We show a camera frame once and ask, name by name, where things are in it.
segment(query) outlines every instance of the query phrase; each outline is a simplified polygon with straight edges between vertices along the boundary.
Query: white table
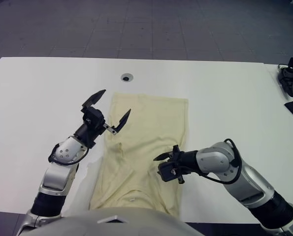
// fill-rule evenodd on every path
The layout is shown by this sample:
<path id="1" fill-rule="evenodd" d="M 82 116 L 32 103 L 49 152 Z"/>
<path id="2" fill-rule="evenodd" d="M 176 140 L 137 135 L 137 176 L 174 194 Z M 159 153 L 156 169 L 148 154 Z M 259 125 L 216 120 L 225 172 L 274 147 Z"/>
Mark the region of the white table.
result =
<path id="1" fill-rule="evenodd" d="M 124 73 L 134 80 L 122 82 Z M 188 98 L 186 150 L 232 138 L 244 160 L 293 203 L 293 115 L 275 73 L 275 66 L 246 62 L 2 58 L 0 211 L 25 213 L 32 206 L 52 147 L 74 133 L 82 123 L 81 104 L 100 89 L 107 92 L 96 107 L 105 116 L 116 91 Z M 90 163 L 93 182 L 102 155 L 99 137 L 81 162 L 65 210 L 83 201 L 80 183 Z M 220 184 L 195 174 L 185 181 L 182 220 L 257 222 Z"/>

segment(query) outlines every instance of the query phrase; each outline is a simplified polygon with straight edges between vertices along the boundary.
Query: floor tile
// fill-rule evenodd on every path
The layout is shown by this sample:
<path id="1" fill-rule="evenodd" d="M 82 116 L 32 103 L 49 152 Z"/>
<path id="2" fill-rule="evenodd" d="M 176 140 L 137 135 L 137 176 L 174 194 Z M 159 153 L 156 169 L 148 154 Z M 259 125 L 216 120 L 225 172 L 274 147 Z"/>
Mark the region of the floor tile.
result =
<path id="1" fill-rule="evenodd" d="M 212 60 L 223 61 L 222 55 L 219 51 L 206 50 L 187 50 L 188 60 Z"/>
<path id="2" fill-rule="evenodd" d="M 87 17 L 74 17 L 70 20 L 67 28 L 92 30 L 98 20 L 99 15 Z"/>
<path id="3" fill-rule="evenodd" d="M 153 20 L 153 32 L 181 33 L 179 18 L 157 18 Z"/>
<path id="4" fill-rule="evenodd" d="M 93 57 L 155 52 L 178 58 L 173 49 L 186 46 L 188 59 L 222 60 L 222 54 L 224 60 L 253 61 L 256 54 L 262 61 L 288 61 L 293 5 L 285 0 L 0 0 L 0 58 L 41 57 L 55 46 L 53 53 L 62 48 L 67 56 L 86 48 L 84 55 Z"/>
<path id="5" fill-rule="evenodd" d="M 101 22 L 119 22 L 123 23 L 126 20 L 125 16 L 101 15 L 99 21 Z"/>
<path id="6" fill-rule="evenodd" d="M 195 35 L 198 34 L 210 34 L 210 29 L 208 27 L 207 21 L 206 20 L 189 20 L 189 19 L 181 19 L 180 20 L 182 32 L 186 34 L 192 34 L 194 33 Z"/>
<path id="7" fill-rule="evenodd" d="M 259 62 L 265 64 L 288 63 L 290 56 L 281 53 L 257 53 Z"/>
<path id="8" fill-rule="evenodd" d="M 187 54 L 184 49 L 154 49 L 153 59 L 157 60 L 186 60 Z"/>
<path id="9" fill-rule="evenodd" d="M 95 48 L 86 50 L 83 57 L 84 58 L 117 58 L 118 48 Z"/>
<path id="10" fill-rule="evenodd" d="M 250 49 L 239 34 L 213 34 L 216 44 L 220 51 L 244 51 L 248 52 Z"/>
<path id="11" fill-rule="evenodd" d="M 54 48 L 50 57 L 62 58 L 81 58 L 84 54 L 85 48 Z"/>
<path id="12" fill-rule="evenodd" d="M 209 51 L 216 51 L 218 49 L 214 38 L 209 34 L 185 33 L 184 39 L 187 49 Z"/>
<path id="13" fill-rule="evenodd" d="M 229 33 L 238 34 L 239 30 L 236 28 L 234 22 L 224 22 L 221 20 L 208 20 L 207 25 L 212 33 Z"/>
<path id="14" fill-rule="evenodd" d="M 282 53 L 284 43 L 267 35 L 243 35 L 248 47 L 256 53 Z"/>
<path id="15" fill-rule="evenodd" d="M 153 59 L 153 53 L 150 49 L 121 49 L 118 58 Z"/>
<path id="16" fill-rule="evenodd" d="M 150 49 L 152 47 L 151 33 L 124 33 L 121 39 L 121 48 Z"/>
<path id="17" fill-rule="evenodd" d="M 158 49 L 183 49 L 185 43 L 181 33 L 153 33 L 153 47 Z"/>
<path id="18" fill-rule="evenodd" d="M 53 47 L 49 48 L 23 48 L 19 51 L 18 57 L 48 57 Z"/>
<path id="19" fill-rule="evenodd" d="M 63 29 L 55 44 L 58 48 L 84 48 L 91 37 L 91 30 Z"/>
<path id="20" fill-rule="evenodd" d="M 127 15 L 126 22 L 135 22 L 135 23 L 151 23 L 152 22 L 152 14 L 145 14 L 145 15 Z"/>
<path id="21" fill-rule="evenodd" d="M 151 23 L 125 23 L 123 32 L 124 33 L 144 33 L 151 32 L 152 24 Z"/>
<path id="22" fill-rule="evenodd" d="M 220 51 L 224 61 L 259 62 L 256 53 Z"/>
<path id="23" fill-rule="evenodd" d="M 119 31 L 94 31 L 88 43 L 90 48 L 118 48 L 121 33 Z"/>
<path id="24" fill-rule="evenodd" d="M 95 31 L 122 31 L 123 22 L 109 22 L 109 21 L 98 21 L 95 27 Z"/>

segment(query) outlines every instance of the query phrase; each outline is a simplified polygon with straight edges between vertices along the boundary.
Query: cream cloth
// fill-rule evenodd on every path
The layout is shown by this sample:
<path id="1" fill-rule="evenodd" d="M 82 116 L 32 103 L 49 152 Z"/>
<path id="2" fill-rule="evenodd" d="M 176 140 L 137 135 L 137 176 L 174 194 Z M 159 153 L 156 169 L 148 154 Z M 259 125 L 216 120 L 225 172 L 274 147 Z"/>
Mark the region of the cream cloth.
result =
<path id="1" fill-rule="evenodd" d="M 110 125 L 131 110 L 127 124 L 117 134 L 105 133 L 104 158 L 90 209 L 144 207 L 179 215 L 181 185 L 163 182 L 155 157 L 185 142 L 188 100 L 116 93 Z"/>

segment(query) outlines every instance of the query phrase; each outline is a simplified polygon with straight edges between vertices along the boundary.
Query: wire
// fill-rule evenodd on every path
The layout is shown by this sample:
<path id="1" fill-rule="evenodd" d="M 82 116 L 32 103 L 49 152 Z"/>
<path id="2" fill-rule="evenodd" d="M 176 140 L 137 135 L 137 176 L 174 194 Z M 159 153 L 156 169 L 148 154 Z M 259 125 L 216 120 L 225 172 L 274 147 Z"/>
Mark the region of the wire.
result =
<path id="1" fill-rule="evenodd" d="M 63 166 L 74 165 L 74 164 L 79 163 L 81 160 L 83 160 L 83 159 L 87 156 L 88 151 L 89 151 L 89 148 L 86 149 L 85 154 L 84 154 L 81 158 L 79 158 L 77 161 L 74 161 L 74 162 L 64 163 L 64 162 L 61 162 L 61 161 L 57 161 L 57 160 L 53 159 L 52 157 L 51 157 L 51 161 L 54 162 L 54 163 L 57 163 L 57 164 L 63 165 Z"/>
<path id="2" fill-rule="evenodd" d="M 288 65 L 286 64 L 278 64 L 278 70 L 280 70 L 280 66 L 283 65 L 283 66 L 286 66 L 286 67 L 289 67 Z"/>
<path id="3" fill-rule="evenodd" d="M 205 175 L 201 175 L 202 177 L 207 178 L 207 179 L 214 181 L 214 182 L 217 182 L 217 183 L 221 183 L 221 184 L 232 184 L 232 183 L 235 183 L 239 179 L 240 174 L 241 174 L 241 168 L 242 168 L 241 156 L 240 156 L 238 149 L 237 149 L 235 143 L 233 142 L 233 140 L 232 139 L 225 139 L 224 140 L 224 142 L 227 142 L 227 141 L 229 141 L 231 143 L 231 145 L 233 146 L 233 151 L 234 151 L 234 160 L 233 161 L 238 162 L 238 170 L 237 170 L 236 176 L 230 181 L 222 181 L 222 180 L 211 178 L 211 177 L 205 176 Z"/>
<path id="4" fill-rule="evenodd" d="M 63 165 L 63 166 L 75 165 L 75 164 L 79 163 L 81 160 L 83 160 L 83 159 L 87 156 L 87 154 L 88 154 L 88 152 L 89 152 L 89 147 L 88 147 L 89 145 L 88 145 L 88 143 L 89 143 L 89 142 L 88 142 L 88 135 L 87 135 L 87 137 L 86 137 L 86 147 L 87 147 L 86 152 L 85 152 L 84 155 L 83 155 L 81 158 L 79 158 L 77 161 L 69 162 L 69 163 L 65 163 L 65 162 L 61 162 L 61 161 L 58 161 L 58 160 L 54 159 L 54 158 L 52 157 L 52 155 L 54 154 L 54 152 L 56 151 L 56 149 L 59 147 L 59 144 L 56 144 L 56 145 L 54 146 L 54 148 L 53 148 L 53 150 L 52 150 L 52 152 L 51 152 L 51 154 L 50 154 L 48 160 L 49 160 L 49 162 L 54 162 L 54 163 L 57 163 L 57 164 L 59 164 L 59 165 Z"/>

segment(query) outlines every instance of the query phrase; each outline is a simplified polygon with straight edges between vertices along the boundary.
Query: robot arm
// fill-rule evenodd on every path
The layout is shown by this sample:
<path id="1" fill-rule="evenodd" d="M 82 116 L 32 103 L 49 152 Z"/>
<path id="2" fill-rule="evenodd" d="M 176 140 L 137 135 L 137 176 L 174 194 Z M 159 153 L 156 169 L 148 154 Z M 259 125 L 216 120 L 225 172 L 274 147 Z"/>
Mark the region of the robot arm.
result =
<path id="1" fill-rule="evenodd" d="M 116 135 L 126 124 L 130 110 L 121 118 L 117 127 L 111 127 L 105 123 L 101 111 L 92 107 L 105 91 L 95 93 L 82 105 L 83 124 L 74 135 L 53 148 L 48 158 L 49 168 L 17 235 L 61 218 L 61 210 L 77 172 L 78 163 L 95 145 L 94 140 L 105 130 Z"/>
<path id="2" fill-rule="evenodd" d="M 178 179 L 195 172 L 209 180 L 222 183 L 225 189 L 245 206 L 261 226 L 272 235 L 293 236 L 293 205 L 287 203 L 271 184 L 240 157 L 230 139 L 199 151 L 183 152 L 178 146 L 154 160 L 159 164 L 163 181 Z M 208 177 L 214 173 L 220 180 Z"/>

